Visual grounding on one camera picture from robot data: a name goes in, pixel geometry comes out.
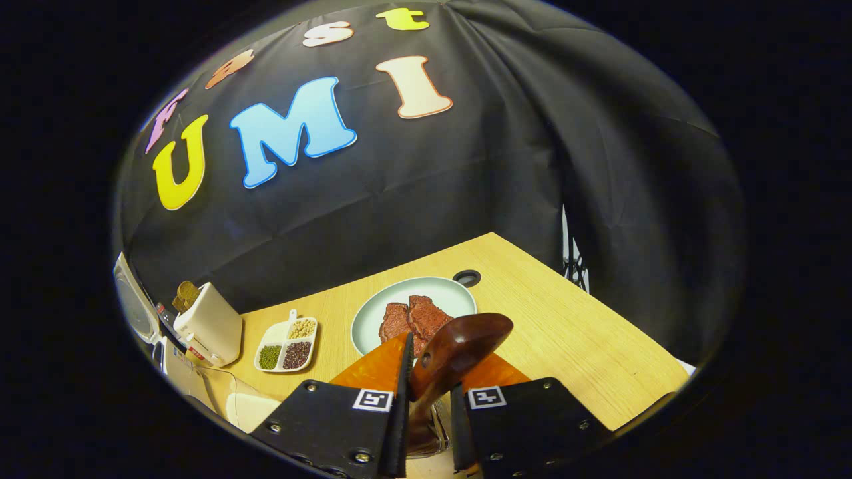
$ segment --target orange letter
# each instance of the orange letter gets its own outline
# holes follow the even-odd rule
[[[452,107],[452,100],[438,95],[438,91],[423,69],[429,61],[422,55],[401,56],[376,65],[379,72],[387,72],[396,84],[402,98],[398,113],[402,118],[420,118],[444,112]]]
[[[349,22],[347,21],[336,21],[334,23],[315,26],[305,32],[306,39],[302,42],[302,45],[315,47],[345,40],[355,34],[355,31],[351,28],[345,28],[347,26],[349,26]]]
[[[254,58],[254,55],[252,55],[253,51],[254,50],[252,49],[247,49],[243,53],[233,57],[231,60],[226,61],[224,65],[220,66],[218,70],[213,72],[213,78],[211,78],[210,81],[207,82],[207,86],[205,86],[204,89],[211,89],[215,87],[219,84],[219,82],[224,80],[226,76],[236,72],[237,70],[248,64],[248,62],[250,62],[251,59]]]

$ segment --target beans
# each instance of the beans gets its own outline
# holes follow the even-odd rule
[[[308,360],[308,352],[311,350],[311,343],[301,341],[287,345],[287,350],[284,356],[284,364],[281,365],[284,369],[293,369],[299,367]]]
[[[298,320],[290,328],[290,334],[287,335],[287,339],[307,338],[314,334],[315,328],[316,323],[311,320]]]
[[[278,362],[279,354],[281,354],[280,346],[264,346],[261,349],[261,357],[257,360],[257,363],[263,369],[274,369],[275,364]]]

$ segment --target black cloth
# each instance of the black cloth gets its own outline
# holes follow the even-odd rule
[[[429,28],[401,32],[375,15],[407,6]],[[308,29],[345,20],[352,38],[315,48]],[[741,199],[722,141],[658,68],[600,29],[543,3],[452,1],[364,6],[282,23],[241,44],[254,60],[212,89],[221,61],[174,85],[186,97],[144,154],[129,151],[116,225],[154,301],[183,280],[211,281],[245,312],[357,280],[494,231],[561,269],[561,208],[589,267],[591,293],[673,355],[698,362],[730,315],[744,268]],[[393,81],[375,65],[425,55],[450,110],[397,115]],[[242,184],[239,134],[258,102],[286,114],[296,89],[326,76],[358,141]],[[152,162],[202,114],[206,171],[177,211],[159,202]]]

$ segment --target light blue plate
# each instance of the light blue plate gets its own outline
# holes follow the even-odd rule
[[[359,353],[365,355],[382,343],[378,337],[378,328],[382,325],[388,303],[408,304],[411,295],[431,297],[435,306],[453,318],[476,314],[474,297],[468,288],[456,281],[435,276],[401,281],[373,295],[355,314],[352,320],[352,344]]]

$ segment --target plate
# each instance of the plate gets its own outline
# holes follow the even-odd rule
[[[296,338],[296,339],[287,339],[287,336],[290,335],[290,329],[293,327],[293,323],[301,320],[309,320],[314,323],[314,332],[310,336],[306,336],[305,338]],[[302,369],[308,367],[308,364],[311,363],[311,356],[314,355],[314,343],[316,342],[317,330],[319,330],[320,324],[317,322],[315,318],[297,318],[296,310],[290,310],[290,319],[286,321],[282,321],[280,323],[275,323],[271,325],[266,332],[263,333],[263,338],[261,338],[261,342],[257,345],[257,352],[255,352],[255,369],[263,372],[295,372],[301,371]],[[300,342],[308,342],[311,343],[311,347],[308,350],[308,358],[305,362],[302,363],[301,366],[293,367],[291,369],[284,369],[284,358],[287,352],[287,346],[293,343]],[[278,360],[275,362],[275,367],[272,369],[263,369],[260,365],[261,359],[261,349],[266,346],[281,346],[281,352],[278,354]]]
[[[378,328],[384,319],[388,303],[408,304],[411,295],[428,296],[435,306],[458,318],[476,314],[476,301],[468,288],[456,281],[436,276],[411,278],[388,286],[367,300],[352,320],[352,344],[365,355],[382,343]]]

